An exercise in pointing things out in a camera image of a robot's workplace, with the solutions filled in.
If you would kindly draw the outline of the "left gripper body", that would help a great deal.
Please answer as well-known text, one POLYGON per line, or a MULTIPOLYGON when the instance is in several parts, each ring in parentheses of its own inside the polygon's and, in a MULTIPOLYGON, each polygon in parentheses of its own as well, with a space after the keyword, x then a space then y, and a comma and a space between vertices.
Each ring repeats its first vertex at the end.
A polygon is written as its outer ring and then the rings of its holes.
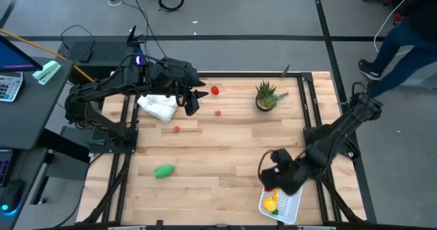
POLYGON ((181 96, 199 86, 197 70, 187 61, 167 59, 150 64, 150 93, 181 96))

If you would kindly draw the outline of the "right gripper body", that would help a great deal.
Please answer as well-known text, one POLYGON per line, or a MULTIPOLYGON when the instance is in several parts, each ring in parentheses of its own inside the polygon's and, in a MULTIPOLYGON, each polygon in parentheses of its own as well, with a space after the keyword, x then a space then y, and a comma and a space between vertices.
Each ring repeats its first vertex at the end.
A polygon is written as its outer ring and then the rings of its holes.
POLYGON ((285 149, 274 150, 270 158, 276 164, 273 188, 280 188, 287 195, 295 194, 307 180, 304 167, 285 149))

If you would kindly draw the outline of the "yellow lemon toy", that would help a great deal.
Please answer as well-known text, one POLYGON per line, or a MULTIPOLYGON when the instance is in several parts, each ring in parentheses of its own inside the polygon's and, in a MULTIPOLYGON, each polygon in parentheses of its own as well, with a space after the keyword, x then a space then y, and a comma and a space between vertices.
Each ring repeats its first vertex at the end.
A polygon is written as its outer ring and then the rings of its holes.
POLYGON ((264 198, 262 201, 262 205, 269 212, 274 212, 277 209, 276 202, 272 197, 264 198))

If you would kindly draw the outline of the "green corn husk toy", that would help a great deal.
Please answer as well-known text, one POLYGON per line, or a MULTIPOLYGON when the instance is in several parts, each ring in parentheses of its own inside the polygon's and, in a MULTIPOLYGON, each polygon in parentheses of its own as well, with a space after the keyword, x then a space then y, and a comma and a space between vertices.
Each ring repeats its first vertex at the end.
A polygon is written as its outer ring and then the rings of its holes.
POLYGON ((160 165, 154 169, 154 177, 156 179, 165 178, 174 172, 175 167, 171 164, 160 165))

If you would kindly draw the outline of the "white perforated plastic basket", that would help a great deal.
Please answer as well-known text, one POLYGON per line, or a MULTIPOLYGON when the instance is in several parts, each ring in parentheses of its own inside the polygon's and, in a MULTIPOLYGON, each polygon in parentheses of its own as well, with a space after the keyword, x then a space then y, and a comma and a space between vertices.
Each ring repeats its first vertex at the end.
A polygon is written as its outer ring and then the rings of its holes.
POLYGON ((279 198, 276 204, 277 209, 274 212, 269 212, 263 207, 262 201, 266 197, 273 197, 273 192, 265 192, 263 188, 259 199, 258 210, 264 216, 273 218, 286 225, 292 225, 296 222, 298 216, 301 194, 302 188, 293 195, 287 195, 279 189, 279 198))

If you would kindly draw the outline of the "white folded towel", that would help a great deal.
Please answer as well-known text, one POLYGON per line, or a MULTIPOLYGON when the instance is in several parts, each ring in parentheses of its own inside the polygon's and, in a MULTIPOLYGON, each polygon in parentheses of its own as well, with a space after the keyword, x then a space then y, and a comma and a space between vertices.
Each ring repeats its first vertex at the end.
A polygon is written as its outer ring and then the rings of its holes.
POLYGON ((140 96, 137 104, 148 114, 169 123, 178 108, 175 96, 161 96, 148 94, 140 96))

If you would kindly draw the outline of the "potted succulent plant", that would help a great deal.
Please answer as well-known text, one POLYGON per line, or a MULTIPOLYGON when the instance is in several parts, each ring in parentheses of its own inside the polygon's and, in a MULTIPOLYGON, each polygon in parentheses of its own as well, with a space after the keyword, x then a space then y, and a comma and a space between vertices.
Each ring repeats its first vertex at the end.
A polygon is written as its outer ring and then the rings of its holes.
POLYGON ((289 95, 288 92, 282 94, 276 93, 276 87, 271 85, 269 81, 262 81, 256 87, 257 94, 255 97, 255 104, 261 112, 268 112, 273 110, 277 102, 289 95))

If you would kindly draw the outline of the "black computer case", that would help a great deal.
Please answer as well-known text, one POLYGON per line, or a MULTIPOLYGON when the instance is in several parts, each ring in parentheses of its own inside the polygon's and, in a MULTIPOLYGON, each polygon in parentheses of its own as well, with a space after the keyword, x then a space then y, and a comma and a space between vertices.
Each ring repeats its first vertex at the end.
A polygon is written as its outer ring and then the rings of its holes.
POLYGON ((77 70, 71 72, 69 81, 81 85, 90 83, 97 78, 108 77, 120 65, 127 66, 129 63, 134 63, 134 57, 127 59, 126 56, 141 52, 141 41, 135 35, 135 30, 136 28, 133 27, 125 37, 95 37, 88 34, 85 37, 70 38, 61 34, 62 47, 59 48, 58 53, 73 61, 78 67, 77 70), (70 59, 70 49, 74 42, 78 41, 94 42, 93 54, 88 63, 70 59))

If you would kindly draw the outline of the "mint green stapler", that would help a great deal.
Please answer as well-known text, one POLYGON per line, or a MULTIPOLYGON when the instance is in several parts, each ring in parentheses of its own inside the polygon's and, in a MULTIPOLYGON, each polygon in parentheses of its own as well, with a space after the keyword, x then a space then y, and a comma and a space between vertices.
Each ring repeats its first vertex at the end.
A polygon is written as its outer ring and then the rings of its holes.
POLYGON ((38 81, 39 84, 47 84, 54 75, 61 69, 61 64, 56 61, 49 61, 43 65, 43 69, 36 71, 32 74, 32 77, 38 81))

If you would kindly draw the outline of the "black office desk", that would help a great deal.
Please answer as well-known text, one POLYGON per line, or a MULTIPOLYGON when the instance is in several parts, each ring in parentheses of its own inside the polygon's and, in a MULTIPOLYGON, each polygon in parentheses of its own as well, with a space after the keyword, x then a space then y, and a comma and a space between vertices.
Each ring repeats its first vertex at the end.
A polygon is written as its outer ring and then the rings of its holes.
POLYGON ((12 149, 16 154, 9 179, 24 182, 15 213, 5 214, 0 210, 0 230, 13 230, 50 149, 85 164, 90 161, 86 147, 45 128, 74 65, 69 60, 56 61, 61 64, 61 70, 46 85, 39 84, 32 73, 26 72, 25 86, 18 99, 0 103, 0 148, 12 149))

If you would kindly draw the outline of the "desk monitor blue screen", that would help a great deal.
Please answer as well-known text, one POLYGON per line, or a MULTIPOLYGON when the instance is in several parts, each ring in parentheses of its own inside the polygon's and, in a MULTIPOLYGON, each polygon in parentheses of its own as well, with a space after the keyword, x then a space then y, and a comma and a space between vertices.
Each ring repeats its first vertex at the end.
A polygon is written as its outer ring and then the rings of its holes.
POLYGON ((0 35, 0 72, 35 72, 43 67, 0 35))

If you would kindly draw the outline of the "grey desk calculator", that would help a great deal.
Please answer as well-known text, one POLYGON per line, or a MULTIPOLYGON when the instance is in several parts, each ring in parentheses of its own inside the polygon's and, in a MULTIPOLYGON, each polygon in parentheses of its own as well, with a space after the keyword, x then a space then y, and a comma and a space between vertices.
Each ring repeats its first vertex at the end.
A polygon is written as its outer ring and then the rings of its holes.
POLYGON ((0 102, 15 101, 23 83, 22 72, 0 72, 0 102))

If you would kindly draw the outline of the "person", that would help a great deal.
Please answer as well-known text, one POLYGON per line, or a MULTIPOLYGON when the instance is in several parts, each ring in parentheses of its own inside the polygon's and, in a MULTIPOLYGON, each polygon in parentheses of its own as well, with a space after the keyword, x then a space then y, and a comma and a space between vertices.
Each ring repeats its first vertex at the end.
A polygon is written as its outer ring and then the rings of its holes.
POLYGON ((388 32, 376 58, 358 62, 373 98, 437 61, 437 0, 411 0, 399 15, 403 20, 388 32))

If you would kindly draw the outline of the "black keyboard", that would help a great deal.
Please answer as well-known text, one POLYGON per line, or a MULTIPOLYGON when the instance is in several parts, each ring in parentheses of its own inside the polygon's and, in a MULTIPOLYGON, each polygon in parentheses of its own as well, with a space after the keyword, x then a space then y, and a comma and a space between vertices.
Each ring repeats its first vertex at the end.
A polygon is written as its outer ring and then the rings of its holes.
POLYGON ((13 158, 14 152, 12 149, 0 149, 0 187, 7 184, 13 158))

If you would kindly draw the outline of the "black computer mouse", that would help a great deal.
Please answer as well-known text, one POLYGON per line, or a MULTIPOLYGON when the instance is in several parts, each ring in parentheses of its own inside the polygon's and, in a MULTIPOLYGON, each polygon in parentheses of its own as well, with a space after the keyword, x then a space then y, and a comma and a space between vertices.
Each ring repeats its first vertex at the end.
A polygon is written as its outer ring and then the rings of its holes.
POLYGON ((16 179, 0 188, 1 215, 12 217, 21 209, 24 185, 23 180, 16 179))

